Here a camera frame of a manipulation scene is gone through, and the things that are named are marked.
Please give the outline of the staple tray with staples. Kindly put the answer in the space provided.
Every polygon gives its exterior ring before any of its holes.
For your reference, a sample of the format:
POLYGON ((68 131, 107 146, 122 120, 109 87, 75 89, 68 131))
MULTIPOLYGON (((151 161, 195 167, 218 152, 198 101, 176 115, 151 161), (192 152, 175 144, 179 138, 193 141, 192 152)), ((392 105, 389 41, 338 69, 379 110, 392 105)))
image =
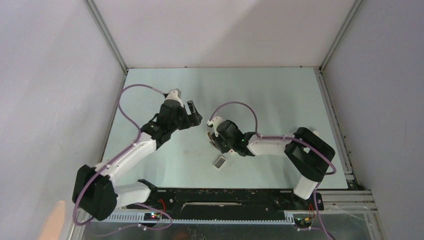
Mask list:
POLYGON ((226 162, 226 158, 223 156, 220 156, 217 158, 217 160, 215 161, 215 163, 213 164, 215 168, 220 169, 224 163, 226 162))

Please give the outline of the small beige brown stapler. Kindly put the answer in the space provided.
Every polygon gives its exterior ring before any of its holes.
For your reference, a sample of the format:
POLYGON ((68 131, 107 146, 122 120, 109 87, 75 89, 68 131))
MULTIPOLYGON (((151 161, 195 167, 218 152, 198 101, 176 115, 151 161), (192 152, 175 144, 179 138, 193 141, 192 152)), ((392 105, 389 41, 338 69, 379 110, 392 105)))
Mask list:
POLYGON ((217 145, 216 145, 216 142, 215 142, 215 140, 214 140, 214 134, 212 133, 212 132, 207 132, 207 136, 208 136, 208 138, 209 138, 209 143, 214 147, 214 148, 216 148, 217 150, 219 149, 218 147, 217 147, 217 145))

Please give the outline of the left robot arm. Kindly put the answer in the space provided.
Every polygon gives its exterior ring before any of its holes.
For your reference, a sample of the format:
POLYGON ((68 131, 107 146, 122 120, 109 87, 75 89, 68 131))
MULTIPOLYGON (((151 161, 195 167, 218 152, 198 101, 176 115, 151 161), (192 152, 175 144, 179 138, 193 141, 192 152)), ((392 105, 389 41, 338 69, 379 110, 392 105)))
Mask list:
POLYGON ((72 194, 74 211, 82 209, 93 219, 102 221, 120 207, 136 203, 145 208, 156 206, 158 194, 152 191, 149 183, 137 181, 118 186, 117 181, 169 141, 175 131, 199 126, 202 119, 193 101, 182 105, 177 100, 165 100, 159 113, 137 128, 134 143, 107 162, 93 167, 85 164, 77 171, 72 194))

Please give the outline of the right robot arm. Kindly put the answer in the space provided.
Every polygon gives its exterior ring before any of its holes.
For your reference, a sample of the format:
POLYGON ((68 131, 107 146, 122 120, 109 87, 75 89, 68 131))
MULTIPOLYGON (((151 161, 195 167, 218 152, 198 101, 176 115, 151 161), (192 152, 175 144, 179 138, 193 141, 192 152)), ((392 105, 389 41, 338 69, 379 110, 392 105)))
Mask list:
POLYGON ((335 150, 306 127, 299 127, 293 134, 269 136, 243 133, 233 121, 221 117, 208 120, 207 126, 212 129, 208 133, 210 143, 223 154, 287 157, 300 173, 290 196, 291 204, 297 209, 308 206, 324 177, 337 172, 332 163, 335 150))

